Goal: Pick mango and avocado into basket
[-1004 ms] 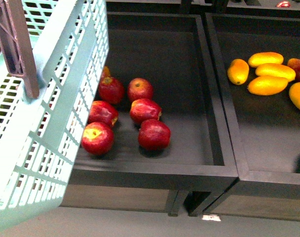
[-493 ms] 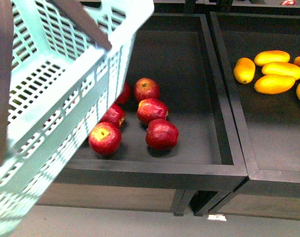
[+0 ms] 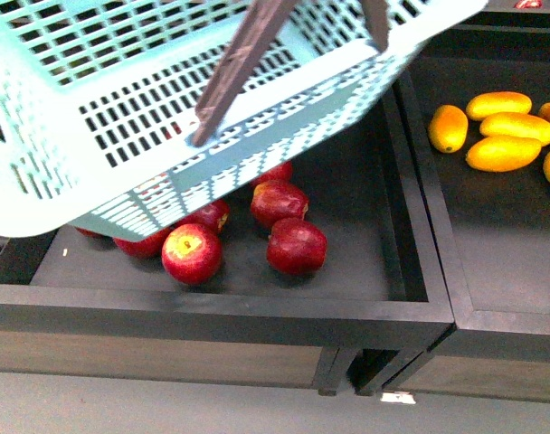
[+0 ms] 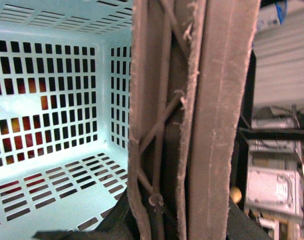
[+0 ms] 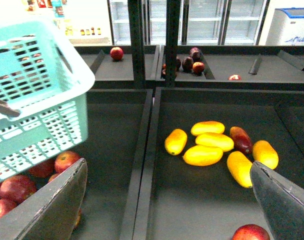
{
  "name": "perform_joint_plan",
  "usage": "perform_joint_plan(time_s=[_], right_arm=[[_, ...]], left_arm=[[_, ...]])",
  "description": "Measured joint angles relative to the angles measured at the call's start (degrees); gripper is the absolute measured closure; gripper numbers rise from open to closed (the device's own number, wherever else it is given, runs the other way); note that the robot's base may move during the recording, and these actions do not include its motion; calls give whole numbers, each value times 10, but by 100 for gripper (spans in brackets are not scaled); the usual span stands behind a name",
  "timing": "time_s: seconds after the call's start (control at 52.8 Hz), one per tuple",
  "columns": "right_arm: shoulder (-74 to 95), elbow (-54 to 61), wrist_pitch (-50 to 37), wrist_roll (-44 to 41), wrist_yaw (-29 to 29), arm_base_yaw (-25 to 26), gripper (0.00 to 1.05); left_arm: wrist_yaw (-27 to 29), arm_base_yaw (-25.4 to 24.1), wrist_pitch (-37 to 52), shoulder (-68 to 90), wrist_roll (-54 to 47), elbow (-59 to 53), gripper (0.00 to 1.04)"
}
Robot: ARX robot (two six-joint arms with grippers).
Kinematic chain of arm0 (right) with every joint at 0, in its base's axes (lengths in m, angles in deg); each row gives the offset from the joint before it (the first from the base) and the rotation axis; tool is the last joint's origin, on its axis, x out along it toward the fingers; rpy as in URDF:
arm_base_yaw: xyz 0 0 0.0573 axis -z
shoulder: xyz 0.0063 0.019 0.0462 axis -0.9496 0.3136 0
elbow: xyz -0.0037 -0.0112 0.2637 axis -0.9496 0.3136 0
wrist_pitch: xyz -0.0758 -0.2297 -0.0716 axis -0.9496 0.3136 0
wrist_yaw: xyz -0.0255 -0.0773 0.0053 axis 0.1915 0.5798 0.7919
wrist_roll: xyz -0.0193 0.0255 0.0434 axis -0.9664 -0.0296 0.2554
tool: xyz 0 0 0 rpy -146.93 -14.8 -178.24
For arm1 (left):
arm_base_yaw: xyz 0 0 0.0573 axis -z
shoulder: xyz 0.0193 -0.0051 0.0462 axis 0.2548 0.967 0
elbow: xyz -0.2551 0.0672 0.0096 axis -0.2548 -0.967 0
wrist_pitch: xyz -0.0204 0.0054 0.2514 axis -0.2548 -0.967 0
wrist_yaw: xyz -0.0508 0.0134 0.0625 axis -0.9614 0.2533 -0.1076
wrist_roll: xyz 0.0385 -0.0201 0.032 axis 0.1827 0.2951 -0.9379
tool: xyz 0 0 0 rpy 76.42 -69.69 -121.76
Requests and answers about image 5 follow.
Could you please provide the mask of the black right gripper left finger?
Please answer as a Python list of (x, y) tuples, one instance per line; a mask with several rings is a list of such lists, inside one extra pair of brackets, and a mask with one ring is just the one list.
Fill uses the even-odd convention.
[(81, 158), (0, 218), (0, 240), (70, 239), (87, 177), (87, 161)]

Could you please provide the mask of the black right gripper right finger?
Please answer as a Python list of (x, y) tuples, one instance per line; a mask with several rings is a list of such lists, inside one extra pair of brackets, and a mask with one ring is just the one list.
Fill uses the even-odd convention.
[(304, 189), (255, 161), (250, 168), (255, 198), (275, 240), (304, 240)]

